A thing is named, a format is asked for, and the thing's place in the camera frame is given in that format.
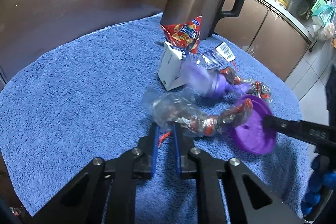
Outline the red snack wrapper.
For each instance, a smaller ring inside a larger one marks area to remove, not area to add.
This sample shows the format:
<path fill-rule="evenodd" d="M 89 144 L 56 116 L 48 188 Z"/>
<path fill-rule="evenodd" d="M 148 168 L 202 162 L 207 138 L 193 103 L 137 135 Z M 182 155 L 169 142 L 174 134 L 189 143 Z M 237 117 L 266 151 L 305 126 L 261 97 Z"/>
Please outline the red snack wrapper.
<path fill-rule="evenodd" d="M 200 15 L 187 23 L 161 25 L 161 29 L 170 44 L 191 53 L 197 53 L 201 23 L 202 16 Z"/>

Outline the clear candy wrapper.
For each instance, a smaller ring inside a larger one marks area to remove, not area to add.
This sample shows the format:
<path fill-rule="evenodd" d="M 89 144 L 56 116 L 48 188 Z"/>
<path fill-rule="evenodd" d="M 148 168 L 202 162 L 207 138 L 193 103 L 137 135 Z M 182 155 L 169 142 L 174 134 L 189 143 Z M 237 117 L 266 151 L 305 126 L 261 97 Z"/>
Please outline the clear candy wrapper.
<path fill-rule="evenodd" d="M 211 137 L 227 128 L 243 125 L 253 111 L 253 103 L 247 98 L 219 115 L 207 114 L 196 105 L 195 92 L 191 88 L 166 94 L 147 88 L 142 104 L 161 129 L 172 131 L 173 124 L 177 123 L 183 133 L 192 138 Z"/>

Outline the yellow detergent bottle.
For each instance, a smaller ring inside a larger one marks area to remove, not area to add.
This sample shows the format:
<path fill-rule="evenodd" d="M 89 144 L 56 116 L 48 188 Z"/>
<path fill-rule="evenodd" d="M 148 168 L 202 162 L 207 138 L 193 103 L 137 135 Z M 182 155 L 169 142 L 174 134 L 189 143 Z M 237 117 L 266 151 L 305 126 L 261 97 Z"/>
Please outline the yellow detergent bottle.
<path fill-rule="evenodd" d="M 288 10 L 292 4 L 290 0 L 275 0 L 282 8 Z"/>

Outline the purple wrapper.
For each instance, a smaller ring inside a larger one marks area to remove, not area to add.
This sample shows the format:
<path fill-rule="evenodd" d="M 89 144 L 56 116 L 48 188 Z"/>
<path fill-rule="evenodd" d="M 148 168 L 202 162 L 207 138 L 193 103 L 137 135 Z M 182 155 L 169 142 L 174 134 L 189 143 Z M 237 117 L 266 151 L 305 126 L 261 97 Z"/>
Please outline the purple wrapper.
<path fill-rule="evenodd" d="M 249 83 L 237 77 L 231 67 L 208 70 L 201 65 L 185 61 L 181 67 L 181 75 L 189 88 L 205 98 L 218 99 L 229 92 L 244 95 L 251 88 Z"/>

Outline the blue towel mat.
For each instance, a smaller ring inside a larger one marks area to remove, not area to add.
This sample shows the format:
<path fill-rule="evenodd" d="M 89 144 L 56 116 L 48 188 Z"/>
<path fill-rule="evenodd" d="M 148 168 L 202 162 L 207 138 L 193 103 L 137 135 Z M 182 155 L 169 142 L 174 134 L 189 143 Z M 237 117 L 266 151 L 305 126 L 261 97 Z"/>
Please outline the blue towel mat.
<path fill-rule="evenodd" d="M 1 153 L 15 192 L 35 215 L 94 157 L 120 156 L 147 135 L 151 116 L 142 105 L 147 87 L 165 92 L 157 77 L 165 37 L 161 14 L 110 26 L 66 43 L 18 72 L 1 91 Z M 300 120 L 295 94 L 262 63 L 225 41 L 238 74 L 266 84 L 275 116 Z M 237 157 L 302 217 L 309 177 L 308 145 L 279 134 L 271 154 L 241 151 L 229 133 L 195 140 L 213 157 Z M 180 180 L 173 142 L 159 147 L 155 176 L 139 182 L 135 223 L 197 223 L 195 181 Z"/>

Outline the barcode foil wrapper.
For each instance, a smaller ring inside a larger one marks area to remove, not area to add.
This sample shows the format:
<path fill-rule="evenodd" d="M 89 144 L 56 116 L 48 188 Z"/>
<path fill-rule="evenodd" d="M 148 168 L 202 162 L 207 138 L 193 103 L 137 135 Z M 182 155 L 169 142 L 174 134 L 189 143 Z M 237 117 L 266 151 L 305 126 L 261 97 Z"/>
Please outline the barcode foil wrapper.
<path fill-rule="evenodd" d="M 187 58 L 197 66 L 203 66 L 206 69 L 216 69 L 236 59 L 234 53 L 225 42 L 203 53 L 189 53 Z"/>

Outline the white small carton box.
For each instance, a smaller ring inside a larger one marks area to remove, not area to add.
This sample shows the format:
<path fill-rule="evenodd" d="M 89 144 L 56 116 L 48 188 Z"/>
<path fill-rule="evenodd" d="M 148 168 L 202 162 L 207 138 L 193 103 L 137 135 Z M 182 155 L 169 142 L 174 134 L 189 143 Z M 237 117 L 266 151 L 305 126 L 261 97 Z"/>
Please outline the white small carton box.
<path fill-rule="evenodd" d="M 164 45 L 157 75 L 166 91 L 170 91 L 186 83 L 185 76 L 181 72 L 186 55 L 183 49 L 169 42 L 165 42 Z"/>

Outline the purple plastic lid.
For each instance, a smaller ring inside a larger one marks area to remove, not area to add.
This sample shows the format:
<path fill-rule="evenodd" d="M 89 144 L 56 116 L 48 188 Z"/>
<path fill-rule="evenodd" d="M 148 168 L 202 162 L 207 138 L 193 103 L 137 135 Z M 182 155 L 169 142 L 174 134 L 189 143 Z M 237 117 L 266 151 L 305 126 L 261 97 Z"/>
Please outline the purple plastic lid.
<path fill-rule="evenodd" d="M 237 103 L 244 102 L 245 99 L 252 101 L 252 114 L 244 124 L 230 129 L 232 139 L 243 151 L 256 155 L 271 153 L 276 145 L 277 133 L 272 129 L 264 129 L 262 121 L 266 115 L 273 113 L 269 105 L 257 96 L 243 96 Z"/>

